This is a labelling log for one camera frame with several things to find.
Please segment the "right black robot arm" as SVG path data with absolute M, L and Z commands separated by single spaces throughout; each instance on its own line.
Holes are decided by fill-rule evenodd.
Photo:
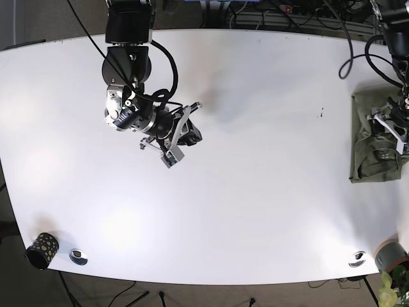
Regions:
M 109 47 L 102 65 L 107 85 L 105 122 L 120 132 L 145 134 L 141 149 L 158 151 L 162 162 L 171 168 L 184 157 L 181 146 L 192 146 L 203 139 L 190 120 L 201 104 L 184 106 L 171 101 L 178 87 L 178 71 L 170 52 L 151 38 L 155 3 L 108 1 L 107 7 L 105 41 Z M 173 83 L 170 89 L 149 95 L 144 92 L 144 85 L 151 74 L 150 45 L 169 60 Z

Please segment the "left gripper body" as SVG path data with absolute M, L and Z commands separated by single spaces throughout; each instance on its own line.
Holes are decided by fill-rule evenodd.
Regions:
M 390 134 L 396 140 L 396 151 L 399 154 L 408 154 L 408 124 L 392 114 L 390 103 L 383 107 L 372 107 L 369 122 L 372 135 Z

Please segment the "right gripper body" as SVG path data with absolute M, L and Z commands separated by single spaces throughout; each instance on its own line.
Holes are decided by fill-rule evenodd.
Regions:
M 153 106 L 150 121 L 140 131 L 146 135 L 140 142 L 140 149 L 152 149 L 160 154 L 160 159 L 171 168 L 179 163 L 184 154 L 180 149 L 182 128 L 186 123 L 192 123 L 190 115 L 202 107 L 200 102 L 189 106 L 179 106 L 174 110 Z

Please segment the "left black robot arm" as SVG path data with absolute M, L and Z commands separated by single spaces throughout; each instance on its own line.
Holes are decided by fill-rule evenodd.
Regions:
M 371 1 L 371 5 L 401 81 L 399 100 L 388 98 L 385 107 L 372 110 L 371 119 L 395 137 L 396 151 L 403 155 L 408 152 L 408 1 Z

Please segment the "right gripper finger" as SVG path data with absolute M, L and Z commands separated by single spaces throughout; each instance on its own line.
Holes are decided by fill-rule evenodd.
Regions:
M 180 137 L 181 146 L 193 146 L 201 142 L 203 137 L 198 128 L 193 123 L 186 123 L 182 128 L 182 136 Z

